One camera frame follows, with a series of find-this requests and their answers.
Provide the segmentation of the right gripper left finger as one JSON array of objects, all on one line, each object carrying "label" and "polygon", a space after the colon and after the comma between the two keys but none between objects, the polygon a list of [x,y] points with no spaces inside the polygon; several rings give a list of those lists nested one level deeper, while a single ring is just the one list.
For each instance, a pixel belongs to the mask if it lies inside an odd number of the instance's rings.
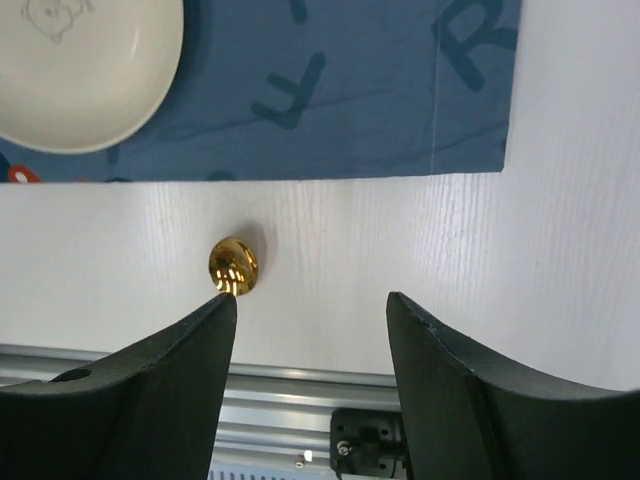
[{"label": "right gripper left finger", "polygon": [[207,478],[236,325],[220,294],[100,360],[2,387],[2,478]]}]

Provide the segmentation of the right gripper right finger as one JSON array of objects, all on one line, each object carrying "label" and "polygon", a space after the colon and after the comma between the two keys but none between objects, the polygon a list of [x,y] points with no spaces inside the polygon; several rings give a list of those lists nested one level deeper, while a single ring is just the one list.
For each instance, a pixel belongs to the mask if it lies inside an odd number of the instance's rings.
[{"label": "right gripper right finger", "polygon": [[413,478],[638,478],[637,391],[523,365],[399,292],[386,318]]}]

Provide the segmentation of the gold ornate spoon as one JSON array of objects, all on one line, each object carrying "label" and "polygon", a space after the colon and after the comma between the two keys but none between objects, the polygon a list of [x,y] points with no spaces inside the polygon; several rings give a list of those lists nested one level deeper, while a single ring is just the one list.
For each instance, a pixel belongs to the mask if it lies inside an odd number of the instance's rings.
[{"label": "gold ornate spoon", "polygon": [[209,274],[216,289],[234,296],[248,294],[257,284],[259,265],[251,247],[237,237],[226,237],[209,255]]}]

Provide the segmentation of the blue letter-print placemat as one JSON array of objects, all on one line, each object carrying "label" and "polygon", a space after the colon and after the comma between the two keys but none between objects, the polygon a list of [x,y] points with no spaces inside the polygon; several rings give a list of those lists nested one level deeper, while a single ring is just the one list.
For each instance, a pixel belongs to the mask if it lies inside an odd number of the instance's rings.
[{"label": "blue letter-print placemat", "polygon": [[6,183],[329,180],[502,170],[517,1],[180,1],[169,92],[81,154],[1,137]]}]

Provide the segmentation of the cream round plate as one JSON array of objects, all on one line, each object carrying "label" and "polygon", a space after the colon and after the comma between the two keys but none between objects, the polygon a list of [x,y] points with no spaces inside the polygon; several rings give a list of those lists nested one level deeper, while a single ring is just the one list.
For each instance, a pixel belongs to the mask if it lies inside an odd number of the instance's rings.
[{"label": "cream round plate", "polygon": [[184,23],[180,1],[2,2],[2,139],[55,154],[127,139],[169,92]]}]

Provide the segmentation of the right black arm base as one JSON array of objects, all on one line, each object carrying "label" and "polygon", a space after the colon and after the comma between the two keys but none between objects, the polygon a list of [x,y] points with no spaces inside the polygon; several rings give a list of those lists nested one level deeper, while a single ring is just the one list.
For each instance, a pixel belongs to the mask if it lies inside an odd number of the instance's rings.
[{"label": "right black arm base", "polygon": [[338,479],[413,479],[399,411],[336,409],[330,421],[330,467]]}]

